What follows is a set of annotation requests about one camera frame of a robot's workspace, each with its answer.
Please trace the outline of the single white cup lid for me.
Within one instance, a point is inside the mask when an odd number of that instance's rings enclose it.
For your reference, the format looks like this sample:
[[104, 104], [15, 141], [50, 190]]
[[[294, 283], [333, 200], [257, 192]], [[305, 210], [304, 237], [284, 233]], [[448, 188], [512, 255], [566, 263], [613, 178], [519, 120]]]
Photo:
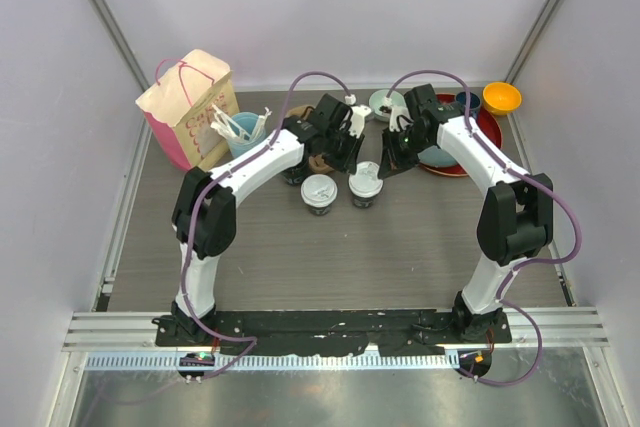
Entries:
[[314, 174], [304, 180], [301, 185], [301, 197], [321, 200], [337, 198], [338, 187], [336, 182], [328, 175]]

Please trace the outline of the black paper coffee cup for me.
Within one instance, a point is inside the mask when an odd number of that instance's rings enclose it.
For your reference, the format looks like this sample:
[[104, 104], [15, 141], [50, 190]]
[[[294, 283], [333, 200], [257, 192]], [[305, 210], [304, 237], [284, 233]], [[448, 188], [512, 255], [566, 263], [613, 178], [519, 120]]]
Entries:
[[370, 208], [373, 206], [380, 196], [381, 192], [376, 193], [358, 193], [352, 192], [352, 203], [358, 208]]

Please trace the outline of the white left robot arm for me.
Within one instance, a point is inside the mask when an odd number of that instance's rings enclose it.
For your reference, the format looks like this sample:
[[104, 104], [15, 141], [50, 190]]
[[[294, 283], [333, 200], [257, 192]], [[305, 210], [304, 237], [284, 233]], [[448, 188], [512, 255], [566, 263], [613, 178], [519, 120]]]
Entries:
[[235, 239], [236, 211], [264, 183], [321, 156], [332, 169], [353, 174], [371, 109], [325, 94], [306, 118], [290, 116], [264, 141], [240, 157], [209, 171], [187, 172], [172, 223], [183, 266], [171, 307], [179, 335], [190, 345], [205, 344], [213, 332], [217, 265]]

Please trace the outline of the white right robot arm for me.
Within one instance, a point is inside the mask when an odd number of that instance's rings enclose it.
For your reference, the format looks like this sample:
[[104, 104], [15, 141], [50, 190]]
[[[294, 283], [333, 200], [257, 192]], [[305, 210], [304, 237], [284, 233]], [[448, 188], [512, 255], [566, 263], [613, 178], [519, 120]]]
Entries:
[[553, 184], [544, 174], [512, 166], [459, 103], [441, 103], [425, 84], [407, 91], [403, 105], [392, 110], [382, 133], [379, 178], [416, 167], [420, 153], [432, 146], [452, 156], [484, 197], [476, 228], [481, 257], [456, 295], [451, 318], [455, 336], [472, 342], [497, 324], [517, 267], [550, 243]]

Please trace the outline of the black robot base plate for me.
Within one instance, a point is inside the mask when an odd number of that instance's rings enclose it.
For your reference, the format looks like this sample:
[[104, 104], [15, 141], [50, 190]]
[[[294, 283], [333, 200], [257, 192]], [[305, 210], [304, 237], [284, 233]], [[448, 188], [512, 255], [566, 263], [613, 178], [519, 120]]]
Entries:
[[444, 344], [512, 341], [505, 313], [489, 324], [461, 330], [451, 311], [436, 309], [219, 311], [198, 322], [174, 306], [152, 320], [160, 347], [212, 347], [237, 355], [257, 343], [252, 355], [343, 357], [361, 355], [370, 345], [383, 356], [436, 354]]

